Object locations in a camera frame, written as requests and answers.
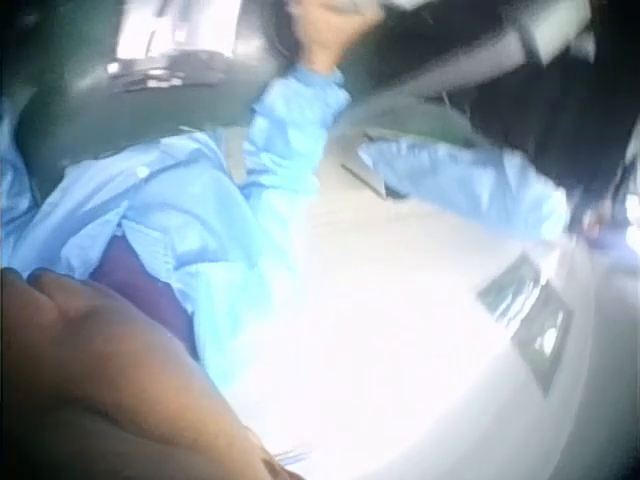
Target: shirt cuff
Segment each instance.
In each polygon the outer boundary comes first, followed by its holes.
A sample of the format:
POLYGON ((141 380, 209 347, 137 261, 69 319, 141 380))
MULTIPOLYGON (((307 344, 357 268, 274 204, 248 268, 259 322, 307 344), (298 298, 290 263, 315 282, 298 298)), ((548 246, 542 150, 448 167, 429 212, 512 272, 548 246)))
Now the shirt cuff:
POLYGON ((344 77, 342 73, 336 68, 332 73, 324 75, 322 73, 314 72, 304 65, 296 65, 291 76, 298 80, 303 85, 313 88, 330 87, 332 85, 342 85, 344 77))

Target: gray surface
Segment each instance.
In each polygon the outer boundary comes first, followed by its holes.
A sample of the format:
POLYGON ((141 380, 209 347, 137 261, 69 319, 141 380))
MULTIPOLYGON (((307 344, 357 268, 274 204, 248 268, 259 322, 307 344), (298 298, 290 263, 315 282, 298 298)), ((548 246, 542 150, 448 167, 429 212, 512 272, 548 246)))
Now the gray surface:
POLYGON ((592 371, 553 480, 620 478, 639 453, 638 275, 604 270, 596 308, 592 371))

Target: car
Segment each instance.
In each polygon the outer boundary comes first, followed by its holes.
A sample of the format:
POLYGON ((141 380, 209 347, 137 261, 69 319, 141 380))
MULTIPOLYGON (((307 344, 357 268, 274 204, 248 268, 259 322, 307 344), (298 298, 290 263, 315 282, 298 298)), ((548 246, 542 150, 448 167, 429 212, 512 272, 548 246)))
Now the car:
MULTIPOLYGON (((522 242, 382 199, 341 162, 349 142, 380 130, 482 136, 525 152, 584 208, 607 199, 626 216, 638 193, 638 66, 612 40, 613 4, 427 2, 390 10, 345 59, 354 101, 309 217, 316 293, 246 339, 254 367, 226 392, 289 468, 309 480, 552 476, 594 381, 603 318, 588 246, 522 242), (586 59, 568 49, 583 31, 597 50, 586 59)), ((78 161, 246 126, 299 49, 281 0, 25 5, 3 75, 41 200, 78 161)))

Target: hand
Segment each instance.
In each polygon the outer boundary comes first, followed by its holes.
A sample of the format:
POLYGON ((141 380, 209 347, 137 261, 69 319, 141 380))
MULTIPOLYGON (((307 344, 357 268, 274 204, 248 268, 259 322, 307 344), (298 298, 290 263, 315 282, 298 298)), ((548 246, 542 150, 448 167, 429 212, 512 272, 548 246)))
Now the hand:
POLYGON ((340 0, 289 0, 294 28, 302 43, 301 62, 319 73, 331 73, 346 50, 382 21, 382 9, 361 13, 341 12, 340 0))
POLYGON ((277 469, 184 346, 117 294, 49 271, 25 282, 3 269, 1 280, 2 413, 14 438, 79 408, 199 455, 220 478, 277 469))

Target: shirt button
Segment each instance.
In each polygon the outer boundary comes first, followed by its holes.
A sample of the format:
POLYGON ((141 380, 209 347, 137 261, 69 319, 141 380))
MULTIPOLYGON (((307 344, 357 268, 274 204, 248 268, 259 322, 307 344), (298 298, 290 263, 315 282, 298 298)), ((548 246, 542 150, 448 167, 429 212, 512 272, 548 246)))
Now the shirt button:
POLYGON ((142 166, 136 168, 136 175, 138 175, 138 178, 147 178, 149 175, 149 167, 142 166))

